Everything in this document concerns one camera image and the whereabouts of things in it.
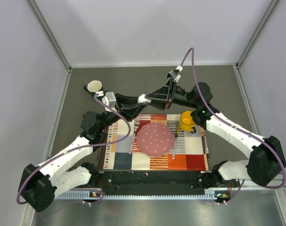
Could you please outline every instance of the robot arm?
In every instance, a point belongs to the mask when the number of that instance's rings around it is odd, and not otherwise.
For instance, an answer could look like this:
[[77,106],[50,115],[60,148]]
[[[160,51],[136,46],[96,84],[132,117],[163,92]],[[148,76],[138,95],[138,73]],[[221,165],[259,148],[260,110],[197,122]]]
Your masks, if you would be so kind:
[[[228,121],[231,126],[218,120],[205,108],[196,87],[194,87],[191,92],[186,92],[177,86],[177,82],[180,79],[179,71],[181,71],[181,68],[178,67],[176,70],[169,72],[166,84],[150,94],[143,94],[139,97],[128,97],[118,93],[113,94],[112,92],[106,92],[102,99],[103,103],[115,107],[114,110],[118,111],[127,121],[132,121],[136,118],[148,105],[161,110],[169,109],[172,103],[195,108],[191,117],[197,125],[230,142],[248,158],[248,160],[245,161],[221,162],[218,164],[218,170],[212,172],[212,174],[218,173],[219,177],[223,180],[252,179],[261,186],[267,185],[281,172],[281,167],[276,158],[259,141],[256,141],[248,135],[244,135],[236,129],[241,128],[249,134],[252,134],[251,132],[233,123],[220,113],[219,110],[209,104],[212,99],[212,94],[206,83],[199,83],[206,102],[217,115],[225,121]],[[88,182],[91,183],[92,180],[95,182],[98,181],[98,170],[89,163],[83,164],[71,172],[66,171],[80,159],[98,149],[98,147],[82,148],[83,145],[105,143],[106,136],[103,129],[117,122],[119,119],[116,114],[110,111],[104,111],[103,113],[84,113],[81,123],[83,132],[67,148],[57,154],[63,154],[61,157],[41,168],[33,176],[25,189],[21,192],[22,197],[39,212],[46,209],[54,198],[63,192],[80,185],[85,185]],[[280,157],[284,167],[286,167],[279,140],[273,136],[268,139],[259,135],[255,136],[269,144]],[[73,152],[67,152],[76,147],[81,148]],[[43,163],[36,167],[30,164],[25,168],[20,187],[27,177]]]

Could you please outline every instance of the table mat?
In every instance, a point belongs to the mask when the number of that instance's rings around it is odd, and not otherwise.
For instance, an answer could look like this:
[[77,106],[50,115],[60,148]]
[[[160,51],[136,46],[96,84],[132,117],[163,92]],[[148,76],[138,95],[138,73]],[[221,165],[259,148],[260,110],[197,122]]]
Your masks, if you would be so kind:
[[[142,114],[139,130],[142,126],[154,122],[168,126],[174,134],[180,114]],[[113,145],[101,147],[98,162],[99,169],[105,170],[196,170],[206,171],[208,167],[208,146],[204,129],[196,126],[196,133],[179,129],[176,144],[175,159],[172,159],[172,150],[161,157],[150,157],[142,153],[135,136],[133,153],[129,154],[134,131],[134,120],[130,122],[131,133],[125,140]],[[123,120],[119,120],[108,128],[107,142],[118,140],[125,136],[128,127]]]

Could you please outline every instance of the gray table surface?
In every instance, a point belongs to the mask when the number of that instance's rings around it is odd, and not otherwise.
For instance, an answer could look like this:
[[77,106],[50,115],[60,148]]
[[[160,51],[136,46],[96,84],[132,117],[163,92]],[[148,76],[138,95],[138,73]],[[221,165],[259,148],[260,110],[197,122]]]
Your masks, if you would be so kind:
[[[83,85],[100,80],[113,92],[138,96],[161,87],[167,73],[174,67],[122,67],[73,69],[52,150],[55,155],[68,146],[80,133],[82,114],[86,111],[102,112]],[[212,105],[232,121],[251,130],[245,105],[232,66],[198,66],[199,81],[207,82],[214,95]],[[192,72],[185,67],[179,82],[183,88],[194,86]],[[166,112],[152,107],[143,113],[182,113],[185,107],[173,105]],[[223,161],[238,161],[245,156],[228,142],[210,132],[206,133],[210,152],[209,167]],[[81,162],[95,162],[97,153]],[[70,201],[55,200],[42,214],[52,215]],[[283,226],[282,214],[274,191],[241,191],[227,206],[215,206],[192,200],[110,201],[88,207],[79,203],[66,206],[50,220],[34,218],[33,226],[225,226],[257,225]]]
[[[70,201],[57,200],[45,218]],[[285,226],[274,191],[241,191],[227,206],[214,201],[105,200],[88,207],[75,203],[33,226]]]
[[[175,67],[119,67],[119,68],[84,68],[73,69],[68,85],[52,156],[67,147],[81,133],[80,123],[84,112],[103,112],[104,108],[96,103],[91,95],[84,91],[83,85],[92,80],[100,80],[103,87],[112,92],[129,96],[139,96],[154,91],[165,84],[167,73]],[[246,108],[235,77],[233,66],[197,66],[198,81],[207,82],[211,87],[212,105],[230,120],[251,130]],[[179,85],[190,91],[194,86],[191,68],[185,66],[181,72]],[[181,114],[188,108],[172,105],[167,111],[147,107],[142,113]],[[206,133],[210,159],[209,169],[221,161],[238,161],[245,156],[234,146],[210,132]],[[98,153],[82,159],[82,162],[96,163]]]

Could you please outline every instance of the checkered placemat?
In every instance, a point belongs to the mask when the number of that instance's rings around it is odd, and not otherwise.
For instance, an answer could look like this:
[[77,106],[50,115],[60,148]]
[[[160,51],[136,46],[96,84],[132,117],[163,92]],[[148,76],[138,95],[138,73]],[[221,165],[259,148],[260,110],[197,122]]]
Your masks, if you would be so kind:
[[[174,134],[180,114],[144,114],[139,115],[142,126],[155,122],[168,126]],[[134,121],[131,124],[131,135]],[[172,148],[161,157],[150,157],[142,153],[134,139],[133,153],[129,154],[132,136],[122,142],[101,148],[98,167],[105,170],[209,170],[207,163],[208,147],[204,129],[196,126],[196,133],[179,130],[175,159],[172,159]],[[118,140],[127,134],[128,127],[119,120],[108,128],[107,142]]]

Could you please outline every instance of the purple cable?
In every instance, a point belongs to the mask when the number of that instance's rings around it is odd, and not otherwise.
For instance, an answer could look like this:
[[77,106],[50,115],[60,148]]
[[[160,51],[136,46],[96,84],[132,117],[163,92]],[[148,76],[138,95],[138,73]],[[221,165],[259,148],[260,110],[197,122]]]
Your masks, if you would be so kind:
[[[72,189],[72,191],[90,191],[90,192],[98,192],[98,193],[102,193],[102,196],[96,200],[95,202],[91,202],[92,205],[94,204],[97,204],[98,202],[100,202],[104,197],[105,197],[105,192],[103,191],[100,191],[100,190],[95,190],[95,189],[80,189],[80,188],[75,188],[75,189]],[[58,208],[54,213],[52,213],[50,216],[48,216],[47,218],[44,218],[44,216],[39,213],[39,217],[41,219],[41,221],[47,221],[49,219],[51,219],[54,215],[56,215],[59,211],[61,211],[63,208],[69,206],[69,205],[72,205],[74,203],[83,203],[85,201],[82,201],[82,200],[76,200],[76,201],[72,201],[72,202],[69,202],[68,204],[66,205],[63,205],[62,207]]]
[[[72,148],[71,150],[68,150],[68,151],[67,151],[68,153],[70,153],[70,152],[72,152],[72,151],[75,151],[75,150],[78,150],[79,148],[98,147],[98,146],[106,146],[106,145],[116,144],[116,143],[118,143],[118,142],[120,142],[120,141],[126,139],[126,138],[129,136],[130,131],[131,131],[131,127],[130,127],[129,122],[128,122],[122,115],[120,115],[118,112],[116,112],[114,109],[112,109],[111,107],[107,106],[107,105],[104,104],[102,101],[98,100],[98,99],[97,99],[97,96],[98,96],[98,94],[96,93],[96,94],[94,95],[95,101],[97,101],[99,104],[101,104],[101,105],[104,106],[105,108],[109,109],[110,111],[112,111],[114,114],[116,114],[117,116],[119,116],[121,119],[123,119],[123,120],[126,122],[126,124],[127,124],[127,126],[128,126],[128,132],[127,132],[127,134],[126,134],[124,137],[122,137],[121,139],[118,139],[118,140],[113,141],[113,142],[102,143],[102,144],[93,144],[93,145],[83,145],[83,146],[80,146],[80,147],[75,147],[75,148]],[[21,201],[20,201],[20,195],[21,195],[22,191],[24,190],[25,186],[27,185],[27,183],[29,182],[29,180],[35,175],[35,173],[37,173],[37,172],[38,172],[39,170],[41,170],[43,167],[45,167],[46,165],[50,164],[51,162],[53,162],[54,160],[60,158],[60,157],[63,156],[63,155],[65,155],[65,153],[62,153],[62,154],[60,154],[60,155],[58,155],[58,156],[56,156],[56,157],[54,157],[54,158],[52,158],[52,159],[49,159],[49,160],[46,161],[44,164],[42,164],[40,167],[38,167],[37,169],[35,169],[35,170],[33,171],[33,173],[31,173],[31,174],[28,176],[28,178],[27,178],[27,179],[24,181],[24,183],[21,185],[21,187],[20,187],[20,189],[19,189],[19,191],[18,191],[18,194],[17,194],[17,199],[16,199],[16,201],[17,201],[17,203],[18,203],[19,205],[23,205],[23,204],[26,204],[26,203],[27,203],[27,202],[21,202]]]
[[[239,194],[239,191],[241,190],[241,188],[243,187],[243,184],[245,183],[245,180],[243,179],[238,190],[235,192],[235,194],[232,195],[232,197],[227,200],[225,203],[228,204],[230,201],[232,201],[233,199],[235,199],[235,197]],[[224,204],[224,202],[199,202],[199,203],[206,203],[206,204],[212,204],[212,205],[219,205],[219,204]]]
[[[223,123],[227,124],[228,126],[233,127],[230,123],[228,123],[227,121],[225,121],[225,120],[223,120],[221,117],[219,117],[217,114],[215,114],[215,112],[212,111],[212,109],[209,107],[209,105],[208,105],[207,102],[205,101],[204,96],[203,96],[203,94],[202,94],[202,92],[201,92],[201,90],[200,90],[200,87],[199,87],[199,85],[198,85],[198,82],[197,82],[197,76],[196,76],[195,66],[194,66],[194,48],[193,48],[193,47],[191,47],[191,48],[188,50],[188,52],[186,53],[186,55],[185,55],[185,57],[184,57],[184,59],[182,60],[182,62],[181,62],[180,65],[182,66],[182,65],[184,64],[184,62],[185,62],[185,60],[186,60],[188,54],[190,53],[190,51],[192,51],[192,72],[193,72],[193,76],[194,76],[196,88],[197,88],[197,91],[198,91],[198,93],[199,93],[199,95],[200,95],[200,97],[201,97],[201,100],[203,101],[205,107],[209,110],[209,112],[211,112],[212,115],[214,115],[217,119],[219,119],[219,120],[222,121]],[[241,133],[243,133],[243,134],[246,134],[246,135],[248,135],[248,136],[254,138],[255,140],[259,141],[261,144],[265,145],[265,146],[272,152],[272,154],[275,156],[275,158],[277,159],[277,161],[278,161],[278,163],[280,164],[280,167],[281,167],[281,169],[282,169],[283,180],[282,180],[282,183],[281,183],[280,185],[278,185],[278,186],[265,186],[265,188],[269,188],[269,189],[282,188],[282,187],[285,185],[285,183],[286,183],[286,172],[285,172],[285,168],[284,168],[284,166],[283,166],[283,163],[282,163],[281,159],[279,158],[278,154],[275,152],[275,150],[272,149],[272,148],[271,148],[268,144],[266,144],[263,140],[261,140],[260,138],[254,136],[253,134],[248,133],[248,132],[246,132],[246,131],[244,131],[244,130],[242,130],[242,129],[240,129],[240,128],[236,128],[236,127],[234,127],[234,128],[235,128],[236,130],[238,130],[239,132],[241,132]],[[238,193],[238,192],[240,191],[240,189],[242,188],[243,183],[244,183],[244,180],[242,181],[241,186],[240,186],[239,189],[236,191],[236,193],[234,194],[234,196],[237,196],[237,193]]]

